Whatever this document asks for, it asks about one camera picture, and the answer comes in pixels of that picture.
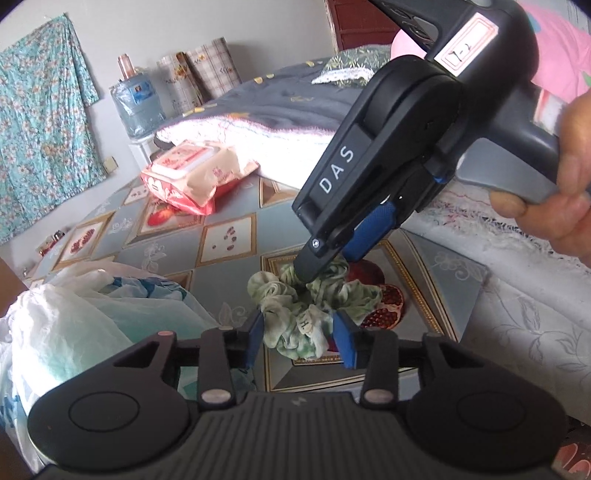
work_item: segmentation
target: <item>hanging cloth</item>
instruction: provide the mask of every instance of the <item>hanging cloth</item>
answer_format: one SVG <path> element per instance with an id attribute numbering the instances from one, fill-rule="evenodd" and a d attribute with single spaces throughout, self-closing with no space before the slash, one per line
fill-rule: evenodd
<path id="1" fill-rule="evenodd" d="M 0 53 L 0 244 L 106 178 L 85 111 L 98 99 L 65 15 Z"/>

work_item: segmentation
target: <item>red package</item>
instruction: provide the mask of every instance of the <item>red package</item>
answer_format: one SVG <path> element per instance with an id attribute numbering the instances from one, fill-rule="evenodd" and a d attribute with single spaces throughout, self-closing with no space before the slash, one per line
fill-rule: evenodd
<path id="1" fill-rule="evenodd" d="M 193 215 L 211 215 L 215 198 L 257 168 L 254 161 L 241 164 L 229 148 L 185 141 L 157 158 L 141 178 L 151 193 L 170 205 Z"/>

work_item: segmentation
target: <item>white plastic bag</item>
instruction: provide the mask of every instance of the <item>white plastic bag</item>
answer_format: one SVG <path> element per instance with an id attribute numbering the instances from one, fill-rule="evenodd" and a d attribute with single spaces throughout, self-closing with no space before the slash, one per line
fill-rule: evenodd
<path id="1" fill-rule="evenodd" d="M 67 267 L 23 292 L 0 319 L 0 427 L 38 472 L 43 463 L 28 438 L 27 415 L 39 397 L 160 330 L 184 339 L 218 326 L 164 277 L 113 262 Z M 233 370 L 232 378 L 237 390 L 254 389 L 251 372 Z M 197 368 L 183 367 L 179 392 L 193 392 L 196 379 Z"/>
<path id="2" fill-rule="evenodd" d="M 27 415 L 52 388 L 133 345 L 112 319 L 63 287 L 23 292 L 7 317 L 12 381 Z"/>

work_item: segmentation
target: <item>bottle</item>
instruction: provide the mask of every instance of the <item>bottle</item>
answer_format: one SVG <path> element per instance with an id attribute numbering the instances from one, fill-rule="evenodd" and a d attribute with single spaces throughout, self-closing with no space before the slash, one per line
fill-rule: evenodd
<path id="1" fill-rule="evenodd" d="M 124 79 L 111 87 L 127 135 L 132 139 L 146 137 L 162 125 L 165 116 L 158 94 L 145 73 L 136 73 L 127 55 L 118 58 Z"/>

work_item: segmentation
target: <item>wooden door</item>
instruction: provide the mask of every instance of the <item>wooden door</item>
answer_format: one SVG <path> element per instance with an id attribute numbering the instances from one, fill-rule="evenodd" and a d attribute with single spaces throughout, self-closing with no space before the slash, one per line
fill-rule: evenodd
<path id="1" fill-rule="evenodd" d="M 400 29 L 368 0 L 324 0 L 339 50 L 392 43 Z"/>

